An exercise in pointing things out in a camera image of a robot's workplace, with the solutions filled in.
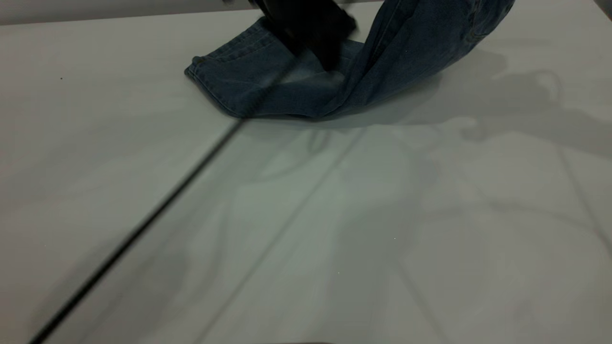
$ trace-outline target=blue denim jeans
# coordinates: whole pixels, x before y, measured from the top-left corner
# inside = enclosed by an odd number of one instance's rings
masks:
[[[320,118],[382,100],[468,54],[508,13],[514,0],[385,0],[365,43],[346,41],[336,70],[306,52],[265,96],[250,105],[295,57],[262,20],[185,74],[234,117]]]

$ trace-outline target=jeans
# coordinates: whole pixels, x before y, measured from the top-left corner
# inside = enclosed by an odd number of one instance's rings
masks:
[[[365,43],[347,40],[325,72],[310,52],[253,102],[295,57],[260,19],[185,74],[229,115],[321,118],[364,107],[430,77],[468,54],[514,0],[385,0]]]

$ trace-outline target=table surface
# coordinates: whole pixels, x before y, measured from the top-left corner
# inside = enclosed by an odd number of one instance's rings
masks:
[[[257,16],[0,28],[2,339],[231,125],[181,70]],[[589,2],[517,2],[389,101],[249,122],[49,342],[609,343],[610,37]]]

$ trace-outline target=jeans leg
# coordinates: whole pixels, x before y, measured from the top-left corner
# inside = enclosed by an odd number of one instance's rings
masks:
[[[445,69],[493,31],[513,2],[386,0],[356,58],[341,104],[330,113],[384,99]]]

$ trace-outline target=jeans seam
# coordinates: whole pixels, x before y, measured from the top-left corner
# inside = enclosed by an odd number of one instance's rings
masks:
[[[202,88],[204,88],[208,92],[208,94],[210,94],[211,97],[213,97],[217,101],[219,105],[224,107],[228,112],[234,114],[235,116],[240,116],[235,109],[231,108],[226,104],[225,99],[222,96],[214,92],[214,88],[209,85],[209,83],[206,81],[206,78],[202,79],[198,74],[193,73],[191,70],[189,70],[189,74],[191,78],[193,78]]]
[[[482,0],[475,0],[474,10],[469,15],[469,36],[468,36],[467,41],[471,43],[478,42],[479,40],[487,36],[487,35],[476,34],[476,16],[480,12],[481,7],[482,7]]]
[[[210,53],[209,56],[211,58],[221,58],[222,56],[226,55],[228,52],[231,53],[231,50],[236,45],[244,42],[245,40],[249,39],[251,36],[261,31],[262,31],[261,26],[255,26],[255,27],[248,28],[243,33],[235,37],[234,39],[230,40],[226,44],[222,45],[221,47],[219,47],[218,49]]]
[[[384,37],[385,37],[385,34],[387,33],[387,30],[388,30],[389,26],[391,25],[391,22],[393,21],[394,16],[395,16],[395,14],[397,13],[397,9],[399,8],[399,6],[400,6],[401,2],[402,2],[402,0],[399,0],[399,1],[397,2],[397,4],[395,5],[395,8],[393,9],[393,12],[391,13],[391,16],[389,16],[389,21],[387,22],[387,25],[385,25],[384,29],[382,30],[382,33],[381,33],[381,38],[380,38],[380,40],[379,40],[379,41],[378,41],[378,43],[376,44],[376,47],[375,47],[375,48],[374,48],[374,50],[373,50],[373,53],[374,53],[374,54],[373,54],[373,57],[374,57],[374,58],[375,58],[375,57],[378,55],[378,49],[380,48],[380,46],[381,46],[381,44],[382,44],[382,42],[383,42],[383,39],[384,39]]]
[[[271,43],[274,42],[274,39],[272,39],[270,37],[270,33],[267,32],[264,36],[262,36],[262,38],[260,38],[259,40],[257,40],[256,42],[253,42],[253,44],[243,48],[243,49],[239,49],[236,51],[233,51],[230,54],[226,54],[224,56],[215,58],[216,61],[220,62],[220,63],[227,63],[227,62],[231,62],[231,61],[235,61],[238,59],[241,59],[247,55],[250,55],[260,49],[266,48],[268,45],[270,45]]]

